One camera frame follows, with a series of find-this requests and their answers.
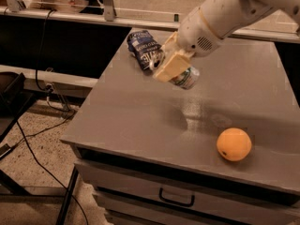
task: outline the drawer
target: drawer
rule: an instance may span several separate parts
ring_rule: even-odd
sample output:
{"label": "drawer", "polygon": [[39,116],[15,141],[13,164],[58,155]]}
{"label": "drawer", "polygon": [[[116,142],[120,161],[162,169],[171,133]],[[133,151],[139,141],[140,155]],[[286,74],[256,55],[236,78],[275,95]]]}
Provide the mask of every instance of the drawer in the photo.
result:
{"label": "drawer", "polygon": [[249,224],[288,224],[300,218],[297,209],[199,187],[153,174],[108,164],[77,160],[83,181],[94,188],[106,188],[196,212]]}
{"label": "drawer", "polygon": [[94,191],[93,196],[98,206],[104,207],[107,210],[113,210],[117,213],[125,214],[128,217],[139,218],[139,221],[152,222],[150,224],[164,224],[164,225],[225,225],[223,223],[199,217],[180,211],[174,211],[170,208],[152,204],[148,202],[136,201],[134,199],[114,195],[103,191]]}
{"label": "drawer", "polygon": [[121,214],[112,210],[107,210],[105,217],[114,225],[163,225],[161,223]]}

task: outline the cabinet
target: cabinet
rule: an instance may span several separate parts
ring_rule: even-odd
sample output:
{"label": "cabinet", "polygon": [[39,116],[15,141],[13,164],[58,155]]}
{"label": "cabinet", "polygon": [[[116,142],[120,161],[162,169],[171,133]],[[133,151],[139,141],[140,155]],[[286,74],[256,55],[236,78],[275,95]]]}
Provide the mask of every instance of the cabinet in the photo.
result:
{"label": "cabinet", "polygon": [[[170,35],[150,32],[158,42]],[[145,76],[122,44],[61,139],[97,204],[121,225],[296,221],[300,112],[274,44],[229,39],[193,63],[205,64],[201,79],[183,91]],[[253,141],[240,162],[218,155],[228,127]]]}

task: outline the orange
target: orange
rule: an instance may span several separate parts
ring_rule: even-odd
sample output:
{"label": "orange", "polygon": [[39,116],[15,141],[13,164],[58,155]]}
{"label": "orange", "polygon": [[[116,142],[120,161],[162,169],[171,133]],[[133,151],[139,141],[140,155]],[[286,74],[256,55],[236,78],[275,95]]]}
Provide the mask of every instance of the orange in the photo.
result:
{"label": "orange", "polygon": [[228,128],[217,138],[217,150],[229,161],[244,159],[251,147],[251,139],[244,130],[239,128]]}

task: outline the metal stand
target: metal stand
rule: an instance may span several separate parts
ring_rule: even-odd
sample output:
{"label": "metal stand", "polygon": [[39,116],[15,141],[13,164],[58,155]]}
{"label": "metal stand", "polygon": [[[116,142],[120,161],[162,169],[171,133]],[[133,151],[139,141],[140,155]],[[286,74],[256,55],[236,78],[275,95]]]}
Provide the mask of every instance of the metal stand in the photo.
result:
{"label": "metal stand", "polygon": [[[18,118],[31,105],[33,95],[31,93],[20,93],[9,108],[1,116],[3,126],[0,128],[0,142],[6,137],[10,129],[17,122]],[[78,172],[74,167],[70,177],[67,190],[64,187],[22,187],[2,170],[0,170],[0,196],[25,196],[25,197],[64,197],[62,207],[56,225],[63,225],[68,212],[68,206],[76,185]]]}
{"label": "metal stand", "polygon": [[64,187],[22,187],[12,178],[0,170],[0,196],[25,196],[25,197],[59,197],[64,198],[56,220],[56,225],[63,225],[68,213],[68,207],[76,186],[78,171],[74,167],[67,190]]}

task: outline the drawer handle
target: drawer handle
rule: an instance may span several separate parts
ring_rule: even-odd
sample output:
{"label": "drawer handle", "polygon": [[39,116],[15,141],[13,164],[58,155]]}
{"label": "drawer handle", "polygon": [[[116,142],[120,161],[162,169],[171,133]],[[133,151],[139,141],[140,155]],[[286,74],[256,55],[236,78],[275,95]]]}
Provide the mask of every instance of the drawer handle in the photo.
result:
{"label": "drawer handle", "polygon": [[195,196],[194,195],[191,195],[190,203],[183,203],[183,202],[177,202],[177,201],[173,201],[173,200],[170,200],[170,199],[166,199],[162,196],[162,193],[163,193],[163,188],[161,187],[160,190],[159,190],[159,198],[162,201],[164,201],[165,203],[171,203],[171,204],[174,204],[174,205],[185,206],[185,207],[191,207],[195,203]]}

